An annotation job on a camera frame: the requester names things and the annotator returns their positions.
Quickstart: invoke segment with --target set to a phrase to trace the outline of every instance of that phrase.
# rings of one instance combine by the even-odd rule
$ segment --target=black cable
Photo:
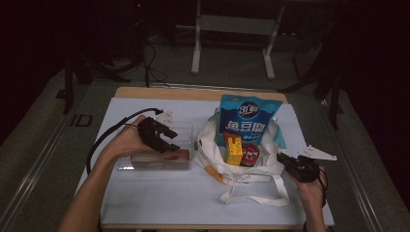
[[[323,204],[322,204],[322,207],[323,207],[326,204],[326,192],[328,190],[329,183],[328,183],[328,176],[326,175],[326,173],[322,169],[319,169],[319,170],[323,173],[325,177],[325,182],[326,182],[326,186],[325,186],[323,184],[322,178],[320,178],[320,175],[319,175],[318,180],[319,180],[320,186],[322,187],[322,191],[323,191]]]
[[[149,46],[149,47],[151,47],[151,48],[153,49],[153,51],[154,51],[153,57],[151,58],[151,60],[150,60],[150,62],[149,62],[148,64],[147,64],[147,61],[145,60],[145,58],[144,58],[144,60],[143,60],[143,63],[144,63],[144,66],[145,66],[145,86],[146,86],[146,87],[150,87],[150,75],[149,75],[149,73],[150,73],[151,65],[152,65],[153,62],[154,62],[154,58],[155,58],[156,55],[157,55],[157,51],[156,51],[155,48],[154,48],[152,45],[150,45],[149,43],[146,43],[146,45]]]
[[[133,127],[133,128],[139,128],[139,126],[136,126],[136,125],[134,125],[134,124],[124,124],[125,126],[130,126],[130,127]]]
[[[112,126],[108,130],[106,130],[100,137],[99,139],[94,143],[93,147],[91,148],[90,152],[88,153],[87,161],[86,161],[86,168],[87,168],[87,175],[90,174],[91,172],[91,158],[94,155],[94,152],[97,150],[97,148],[102,144],[102,142],[114,131],[117,131],[121,126],[123,126],[125,123],[129,121],[129,118],[124,118],[121,120],[119,123],[116,125]]]
[[[161,109],[157,109],[157,108],[146,108],[146,109],[139,110],[139,111],[136,112],[136,113],[133,113],[131,116],[129,116],[129,119],[131,119],[131,118],[133,118],[133,117],[135,117],[135,116],[137,116],[137,115],[139,115],[139,114],[141,114],[141,113],[148,112],[148,111],[154,111],[155,114],[161,114],[161,113],[163,113],[163,110],[161,110]]]
[[[159,79],[158,77],[156,77],[156,76],[153,74],[153,71],[154,71],[154,72],[157,72],[157,73],[159,73],[159,74],[164,75],[165,78],[164,78],[164,79]],[[171,88],[171,86],[169,86],[169,85],[165,82],[165,81],[168,79],[168,75],[167,75],[166,73],[160,72],[160,71],[156,71],[155,69],[152,69],[152,68],[151,68],[150,74],[151,74],[151,76],[152,76],[153,78],[156,79],[157,82],[159,82],[159,83],[165,85],[165,86],[168,87],[169,89]]]

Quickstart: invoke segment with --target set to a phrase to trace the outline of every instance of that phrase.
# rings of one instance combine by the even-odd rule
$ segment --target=small box
[[[242,139],[239,136],[226,139],[226,163],[239,166],[243,156]]]
[[[173,131],[178,136],[170,139],[163,134],[161,138],[169,144],[180,147],[175,152],[159,153],[156,151],[133,154],[131,157],[122,158],[117,163],[117,168],[121,170],[188,170],[192,160],[192,123],[175,122]]]

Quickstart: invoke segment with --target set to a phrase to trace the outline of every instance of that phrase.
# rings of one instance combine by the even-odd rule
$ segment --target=table
[[[190,114],[194,124],[194,134],[199,133],[200,127],[208,117],[204,115],[205,112],[213,113],[215,107],[219,106],[221,94],[253,95],[259,98],[287,102],[286,97],[278,93],[123,87],[117,90],[115,98],[111,100],[99,136],[125,115],[128,116],[128,114],[141,108],[164,105],[177,108],[174,112],[176,118],[186,114],[179,112],[180,108],[191,109],[200,105],[201,107],[192,110]],[[292,120],[290,118],[279,116],[279,125],[283,129],[286,144],[289,150],[290,148],[304,149],[306,143],[303,141],[302,133],[298,128],[297,121],[295,121],[296,118]],[[293,122],[293,124],[285,126],[281,125],[280,122],[284,124],[292,124]],[[296,130],[301,138],[286,136],[287,127]],[[103,145],[99,147],[96,154],[103,148]],[[196,163],[191,164],[189,171],[121,171],[115,169],[102,204],[102,227],[127,229],[300,229],[305,221],[302,205],[293,183],[286,175],[283,175],[283,179],[291,200],[291,204],[288,206],[280,208],[262,206],[248,200],[234,200],[230,204],[224,205],[218,201],[218,198],[230,187],[220,184]],[[275,191],[273,184],[264,183],[255,184],[251,188],[238,192],[272,191]],[[324,213],[326,223],[328,225],[334,224],[328,206],[325,206]]]

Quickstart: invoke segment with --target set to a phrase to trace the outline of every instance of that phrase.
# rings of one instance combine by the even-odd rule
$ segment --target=snack bag
[[[257,97],[222,95],[217,143],[225,147],[223,133],[238,134],[244,144],[259,145],[265,128],[277,113],[282,101]]]

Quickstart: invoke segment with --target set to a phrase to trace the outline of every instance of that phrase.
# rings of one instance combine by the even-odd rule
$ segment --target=handheld controller
[[[278,162],[284,165],[285,170],[299,182],[308,183],[319,179],[320,168],[314,159],[298,156],[297,159],[284,153],[277,154]]]
[[[151,117],[145,118],[138,124],[138,134],[141,138],[141,141],[155,151],[164,153],[166,151],[173,152],[180,149],[179,146],[175,144],[169,144],[165,140],[163,140],[160,137],[161,133],[171,139],[178,135],[175,131],[171,130],[166,125],[155,121]]]

